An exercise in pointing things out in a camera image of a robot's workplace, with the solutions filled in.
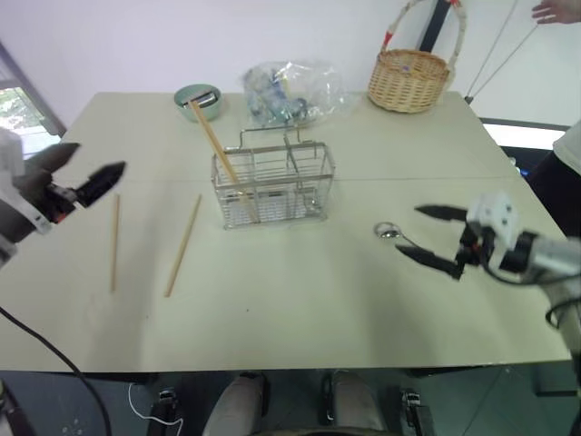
clear plastic bag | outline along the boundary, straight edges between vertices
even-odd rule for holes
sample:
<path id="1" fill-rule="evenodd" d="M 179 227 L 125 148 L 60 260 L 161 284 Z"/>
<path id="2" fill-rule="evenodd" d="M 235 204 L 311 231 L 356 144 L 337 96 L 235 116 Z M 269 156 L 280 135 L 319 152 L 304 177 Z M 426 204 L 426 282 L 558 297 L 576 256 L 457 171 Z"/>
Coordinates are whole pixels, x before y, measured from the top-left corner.
<path id="1" fill-rule="evenodd" d="M 340 74 L 321 61 L 258 64 L 242 82 L 252 121 L 262 127 L 319 122 L 352 107 Z"/>

metal spoon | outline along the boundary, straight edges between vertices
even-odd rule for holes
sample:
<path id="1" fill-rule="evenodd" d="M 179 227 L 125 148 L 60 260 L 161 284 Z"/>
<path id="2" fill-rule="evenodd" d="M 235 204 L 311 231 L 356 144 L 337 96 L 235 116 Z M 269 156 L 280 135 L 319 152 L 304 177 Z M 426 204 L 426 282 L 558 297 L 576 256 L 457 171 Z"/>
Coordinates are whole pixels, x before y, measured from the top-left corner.
<path id="1" fill-rule="evenodd" d="M 406 240 L 408 243 L 412 244 L 414 247 L 421 248 L 419 245 L 414 243 L 411 239 L 409 239 L 397 224 L 394 223 L 377 223 L 373 226 L 373 232 L 378 238 L 381 239 L 397 239 L 401 238 Z"/>

chopstick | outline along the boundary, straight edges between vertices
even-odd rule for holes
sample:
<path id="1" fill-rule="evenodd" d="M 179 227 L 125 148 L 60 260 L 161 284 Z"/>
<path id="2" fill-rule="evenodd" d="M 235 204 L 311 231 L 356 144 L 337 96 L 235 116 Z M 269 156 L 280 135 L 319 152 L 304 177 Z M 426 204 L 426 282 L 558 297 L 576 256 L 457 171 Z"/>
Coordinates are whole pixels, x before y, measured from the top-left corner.
<path id="1" fill-rule="evenodd" d="M 188 247 L 188 242 L 190 241 L 190 234 L 192 234 L 193 223 L 196 221 L 196 216 L 198 215 L 198 209 L 200 209 L 200 203 L 202 202 L 202 195 L 198 195 L 196 204 L 193 206 L 192 214 L 190 215 L 190 220 L 185 228 L 185 233 L 183 234 L 182 242 L 180 243 L 180 248 L 178 249 L 178 255 L 173 263 L 172 273 L 170 275 L 170 281 L 168 282 L 167 289 L 163 296 L 169 298 L 172 295 L 173 285 L 175 284 L 175 279 L 178 276 L 178 271 L 180 270 L 180 265 L 182 264 L 183 255 L 185 254 L 185 249 Z"/>
<path id="2" fill-rule="evenodd" d="M 115 194 L 113 199 L 113 247 L 111 256 L 111 293 L 115 292 L 117 287 L 117 242 L 119 239 L 119 212 L 121 209 L 121 195 Z"/>
<path id="3" fill-rule="evenodd" d="M 206 117 L 204 116 L 202 109 L 200 109 L 200 106 L 195 100 L 191 100 L 190 102 L 188 102 L 188 104 L 190 105 L 193 114 L 196 116 L 196 118 L 198 118 L 198 121 L 202 125 L 203 130 L 206 133 L 206 136 L 208 137 L 208 141 L 210 141 L 210 145 L 212 146 L 214 153 L 220 160 L 220 163 L 222 164 L 224 171 L 228 175 L 228 178 L 232 183 L 240 183 L 238 174 L 236 174 L 236 171 L 232 167 L 230 160 L 228 159 L 228 156 L 224 152 L 224 149 L 222 148 L 220 141 L 218 141 L 216 134 L 210 127 L 210 123 L 208 123 L 208 120 L 206 120 Z M 259 221 L 258 216 L 256 214 L 256 211 L 254 210 L 254 207 L 252 207 L 251 201 L 248 198 L 248 194 L 246 194 L 246 191 L 240 190 L 238 192 L 238 195 L 241 196 L 241 202 L 244 203 L 244 205 L 247 207 L 248 215 L 251 217 L 252 222 L 257 223 Z"/>

floor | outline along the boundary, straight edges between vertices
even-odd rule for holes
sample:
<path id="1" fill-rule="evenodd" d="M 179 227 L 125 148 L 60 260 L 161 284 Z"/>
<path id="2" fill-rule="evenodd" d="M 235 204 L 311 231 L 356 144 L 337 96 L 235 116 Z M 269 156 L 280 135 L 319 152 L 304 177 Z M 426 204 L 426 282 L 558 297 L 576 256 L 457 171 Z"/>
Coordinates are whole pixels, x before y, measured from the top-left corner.
<path id="1" fill-rule="evenodd" d="M 271 404 L 262 428 L 304 428 L 319 423 L 320 384 L 325 371 L 269 371 Z M 567 435 L 574 419 L 575 398 L 538 398 L 535 388 L 564 391 L 575 388 L 569 362 L 487 367 L 417 378 L 398 370 L 359 370 L 357 373 L 378 395 L 389 429 L 399 420 L 398 388 L 414 388 L 427 404 L 439 436 L 560 436 Z M 196 372 L 163 374 L 157 380 L 136 385 L 133 403 L 147 413 L 156 393 L 173 386 L 184 410 L 183 435 L 201 434 L 203 425 L 222 390 L 236 374 Z M 33 372 L 0 372 L 26 411 L 39 436 L 102 436 L 101 417 L 91 397 L 73 377 Z M 94 381 L 108 405 L 113 434 L 144 436 L 147 423 L 128 405 L 128 384 Z"/>

bowl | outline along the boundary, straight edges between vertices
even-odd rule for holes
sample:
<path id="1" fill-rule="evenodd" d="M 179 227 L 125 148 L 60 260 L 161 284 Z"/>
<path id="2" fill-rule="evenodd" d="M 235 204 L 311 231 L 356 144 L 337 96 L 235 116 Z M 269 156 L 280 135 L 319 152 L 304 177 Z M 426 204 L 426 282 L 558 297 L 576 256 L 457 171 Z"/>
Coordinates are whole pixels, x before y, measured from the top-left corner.
<path id="1" fill-rule="evenodd" d="M 220 107 L 222 106 L 222 93 L 220 90 L 212 86 L 211 84 L 189 84 L 179 89 L 173 95 L 173 102 L 177 106 L 178 110 L 185 116 L 188 120 L 195 123 L 198 119 L 193 114 L 192 109 L 189 105 L 183 107 L 182 103 L 191 100 L 196 95 L 204 93 L 204 91 L 212 91 L 216 94 L 216 101 L 208 106 L 202 108 L 202 112 L 208 121 L 216 118 L 220 114 Z"/>

